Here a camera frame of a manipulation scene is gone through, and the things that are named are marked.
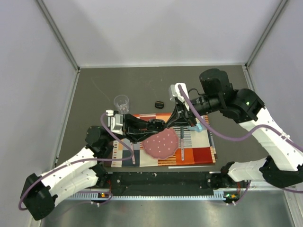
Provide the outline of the black earbud charging case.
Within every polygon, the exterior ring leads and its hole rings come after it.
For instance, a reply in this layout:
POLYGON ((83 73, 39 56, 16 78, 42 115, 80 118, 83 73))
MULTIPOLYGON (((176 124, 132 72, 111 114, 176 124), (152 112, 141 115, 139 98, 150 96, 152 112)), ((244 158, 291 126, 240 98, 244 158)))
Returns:
POLYGON ((165 106, 165 104, 164 104, 164 102, 162 102, 162 101, 156 101, 155 104, 154 104, 154 106, 155 106, 155 108, 157 108, 157 109, 163 109, 164 106, 165 106))

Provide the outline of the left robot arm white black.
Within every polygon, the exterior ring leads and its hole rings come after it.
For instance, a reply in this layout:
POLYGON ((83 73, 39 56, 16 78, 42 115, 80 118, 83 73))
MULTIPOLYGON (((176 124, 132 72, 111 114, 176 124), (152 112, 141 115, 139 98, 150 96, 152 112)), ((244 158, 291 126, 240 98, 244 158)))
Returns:
POLYGON ((31 174, 26 178, 18 203, 19 210, 29 211, 34 220, 42 220, 73 194, 92 186, 105 186, 107 175, 102 164, 115 161, 104 157, 107 151, 113 149, 112 141, 118 141, 129 151, 129 155, 119 158, 119 161, 132 160, 134 150, 124 139, 131 143, 142 142, 166 128, 163 120, 146 121, 112 110, 103 113, 100 122, 100 126, 88 128, 87 144, 76 155, 48 172, 31 174))

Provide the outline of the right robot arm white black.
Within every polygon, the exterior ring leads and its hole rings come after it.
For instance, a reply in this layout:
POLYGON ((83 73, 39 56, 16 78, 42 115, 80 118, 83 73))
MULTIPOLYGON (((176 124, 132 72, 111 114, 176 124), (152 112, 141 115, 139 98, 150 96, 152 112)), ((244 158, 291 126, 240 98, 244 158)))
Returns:
POLYGON ((248 88, 234 89, 227 73, 220 69, 202 72, 199 80, 204 92, 196 99, 189 98, 184 83, 170 86, 170 98, 176 105, 166 126, 205 124, 203 115, 218 111, 247 131, 242 137, 225 136, 225 140, 240 142, 252 136, 268 153, 260 160, 227 163, 213 185, 232 187, 248 180, 287 188, 302 183, 303 149, 278 126, 261 98, 248 88))

